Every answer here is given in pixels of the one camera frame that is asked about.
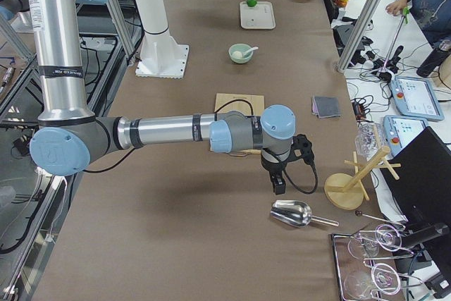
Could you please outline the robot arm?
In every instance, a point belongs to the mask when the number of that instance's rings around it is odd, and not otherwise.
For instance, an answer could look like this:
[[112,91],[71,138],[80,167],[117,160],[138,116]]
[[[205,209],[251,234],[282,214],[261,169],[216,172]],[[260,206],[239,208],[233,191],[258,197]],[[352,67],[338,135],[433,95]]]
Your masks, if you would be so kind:
[[310,141],[295,132],[295,115],[283,105],[270,106],[260,116],[231,111],[136,120],[96,117],[87,107],[75,9],[85,0],[28,1],[44,100],[30,154],[46,172],[70,176],[118,150],[206,140],[214,152],[258,149],[280,195],[290,182],[288,163],[314,165]]

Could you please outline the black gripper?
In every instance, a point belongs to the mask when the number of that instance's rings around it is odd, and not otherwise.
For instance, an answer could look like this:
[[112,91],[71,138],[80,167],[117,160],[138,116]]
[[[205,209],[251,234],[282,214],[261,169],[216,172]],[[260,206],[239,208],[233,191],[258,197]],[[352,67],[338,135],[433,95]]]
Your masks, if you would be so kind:
[[268,147],[262,149],[261,164],[270,174],[275,195],[285,194],[286,182],[282,173],[288,163],[299,160],[308,166],[313,166],[312,142],[304,134],[298,134],[292,138],[289,150],[277,153]]

